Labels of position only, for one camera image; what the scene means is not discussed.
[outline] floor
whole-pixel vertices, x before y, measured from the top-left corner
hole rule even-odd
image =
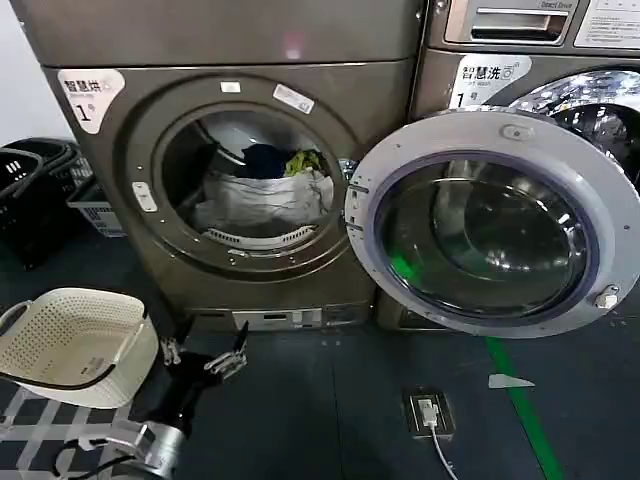
[[[28,273],[0,255],[0,285],[0,310],[59,286],[126,292],[148,304],[160,334],[171,331],[171,319],[126,239],[87,230]],[[444,480],[433,446],[413,439],[407,428],[402,392],[417,386],[442,390],[450,403],[455,432],[443,449],[460,480],[637,478],[638,315],[640,293],[576,332],[500,341],[513,373],[536,385],[520,390],[515,400],[506,390],[487,387],[488,376],[499,369],[495,345],[483,338],[394,334],[374,325],[253,334],[248,367],[202,398],[176,478]],[[214,354],[232,340],[196,327],[186,346]],[[154,369],[125,414],[143,415],[165,382],[162,368]],[[3,410],[15,395],[15,386],[0,383]],[[26,445],[7,441],[6,432],[29,419],[36,424],[46,410],[42,404],[30,408],[2,419],[0,471],[15,465]],[[82,413],[85,423],[100,425],[122,414]],[[531,425],[538,427],[532,441]],[[30,469],[44,471],[41,459],[47,455],[37,452]],[[77,456],[72,469],[88,468]]]

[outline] open door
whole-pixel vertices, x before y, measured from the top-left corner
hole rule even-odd
[[[512,109],[452,110],[394,132],[358,166],[345,219],[383,290],[476,335],[586,325],[640,272],[640,198],[612,153]]]

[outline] front-loading washer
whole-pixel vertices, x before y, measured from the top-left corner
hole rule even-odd
[[[347,192],[379,324],[532,338],[619,305],[640,273],[638,22],[625,1],[432,3],[415,123]]]

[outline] green line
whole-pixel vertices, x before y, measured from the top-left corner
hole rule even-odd
[[[489,354],[498,372],[509,375],[510,377],[517,377],[515,368],[507,352],[505,352],[502,343],[500,343],[497,338],[487,337],[486,341]],[[538,458],[538,463],[540,464],[540,468],[542,468],[544,476],[547,480],[562,480],[564,474],[560,469],[556,457],[553,455],[551,445],[544,435],[540,421],[525,390],[524,388],[507,388],[507,393],[511,398],[511,403],[513,403],[518,417],[520,417],[520,423],[522,423],[529,438],[529,443],[531,443],[533,447],[533,451]]]

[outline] white bag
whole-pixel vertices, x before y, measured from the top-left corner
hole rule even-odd
[[[268,180],[210,174],[204,192],[207,200],[195,206],[193,218],[200,230],[270,221],[302,226],[314,224],[331,208],[333,182],[314,170]]]

